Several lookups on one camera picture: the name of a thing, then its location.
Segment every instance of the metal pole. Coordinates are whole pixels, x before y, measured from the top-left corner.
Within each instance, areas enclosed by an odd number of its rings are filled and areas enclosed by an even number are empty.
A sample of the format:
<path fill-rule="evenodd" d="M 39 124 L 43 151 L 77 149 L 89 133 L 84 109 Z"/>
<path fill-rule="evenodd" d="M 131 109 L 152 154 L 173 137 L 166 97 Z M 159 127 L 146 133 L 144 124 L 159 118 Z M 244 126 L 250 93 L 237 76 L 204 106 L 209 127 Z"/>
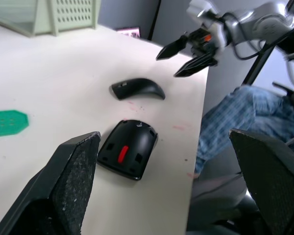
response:
<path fill-rule="evenodd" d="M 294 14 L 294 0 L 289 0 L 287 4 L 288 12 Z M 259 55 L 257 59 L 255 60 L 254 64 L 250 68 L 246 78 L 243 81 L 243 84 L 251 85 L 256 80 L 258 74 L 260 73 L 260 70 L 265 65 L 265 62 L 268 60 L 269 56 L 271 55 L 271 52 L 273 51 L 274 47 L 268 49 L 264 54 Z"/>
<path fill-rule="evenodd" d="M 157 22 L 157 18 L 158 18 L 158 14 L 159 14 L 159 10 L 160 10 L 160 6 L 161 6 L 161 0 L 158 1 L 158 5 L 157 5 L 157 9 L 155 12 L 155 16 L 153 18 L 153 22 L 149 31 L 149 35 L 148 35 L 148 40 L 151 41 L 152 37 L 153 37 L 153 32 L 155 30 L 156 27 L 156 22 Z"/>

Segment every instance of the robotic arm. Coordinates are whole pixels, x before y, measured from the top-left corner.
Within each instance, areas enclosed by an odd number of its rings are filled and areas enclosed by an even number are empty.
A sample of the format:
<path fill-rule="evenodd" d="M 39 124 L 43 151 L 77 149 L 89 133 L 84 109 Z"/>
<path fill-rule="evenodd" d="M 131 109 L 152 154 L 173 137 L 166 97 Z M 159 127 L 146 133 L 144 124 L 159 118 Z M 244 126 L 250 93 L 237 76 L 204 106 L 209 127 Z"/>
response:
<path fill-rule="evenodd" d="M 288 60 L 294 60 L 294 15 L 287 13 L 284 3 L 269 2 L 253 10 L 238 10 L 220 16 L 210 2 L 192 0 L 187 12 L 200 28 L 165 46 L 157 56 L 157 60 L 168 59 L 184 49 L 187 43 L 192 45 L 194 58 L 183 65 L 175 77 L 187 77 L 207 66 L 217 65 L 218 56 L 229 45 L 240 60 L 256 57 L 274 46 L 278 46 Z M 252 40 L 265 41 L 268 45 L 257 48 Z M 256 53 L 241 57 L 236 45 L 243 42 Z"/>

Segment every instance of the mouse scroll wheel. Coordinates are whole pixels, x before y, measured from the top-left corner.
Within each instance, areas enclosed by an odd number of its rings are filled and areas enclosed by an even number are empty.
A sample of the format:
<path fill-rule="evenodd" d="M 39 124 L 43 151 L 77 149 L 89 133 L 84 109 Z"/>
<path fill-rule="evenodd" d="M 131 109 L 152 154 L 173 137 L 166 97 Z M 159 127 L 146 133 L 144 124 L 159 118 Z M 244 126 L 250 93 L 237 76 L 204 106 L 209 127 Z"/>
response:
<path fill-rule="evenodd" d="M 121 164 L 124 161 L 127 151 L 128 151 L 128 146 L 124 146 L 119 154 L 118 163 Z"/>

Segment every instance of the white table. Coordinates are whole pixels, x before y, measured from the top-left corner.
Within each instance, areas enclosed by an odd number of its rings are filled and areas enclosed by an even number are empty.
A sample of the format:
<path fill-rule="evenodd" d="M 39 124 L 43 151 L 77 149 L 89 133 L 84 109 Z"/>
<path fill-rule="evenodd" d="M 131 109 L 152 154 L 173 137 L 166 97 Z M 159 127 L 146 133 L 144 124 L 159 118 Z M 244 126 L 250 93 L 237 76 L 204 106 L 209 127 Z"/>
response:
<path fill-rule="evenodd" d="M 92 131 L 105 138 L 133 118 L 159 133 L 143 179 L 98 165 L 82 234 L 185 233 L 208 69 L 174 78 L 190 58 L 156 62 L 160 49 L 101 26 L 36 38 L 0 27 L 0 110 L 22 111 L 30 121 L 20 134 L 0 137 L 0 221 L 59 144 Z M 111 84 L 135 77 L 157 82 L 166 99 L 118 101 L 109 93 Z"/>

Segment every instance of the wireless mouse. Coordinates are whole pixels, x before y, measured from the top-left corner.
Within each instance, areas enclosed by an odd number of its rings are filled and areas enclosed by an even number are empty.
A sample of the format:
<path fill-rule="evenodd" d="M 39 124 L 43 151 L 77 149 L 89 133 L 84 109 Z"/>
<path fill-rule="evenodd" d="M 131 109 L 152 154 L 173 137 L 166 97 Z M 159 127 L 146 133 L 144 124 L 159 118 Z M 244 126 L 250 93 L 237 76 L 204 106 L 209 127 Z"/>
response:
<path fill-rule="evenodd" d="M 146 78 L 134 78 L 115 83 L 111 86 L 112 91 L 119 100 L 131 97 L 137 94 L 154 94 L 162 99 L 166 98 L 162 88 Z"/>
<path fill-rule="evenodd" d="M 120 121 L 99 151 L 97 163 L 132 180 L 140 180 L 157 138 L 155 130 L 142 121 Z"/>

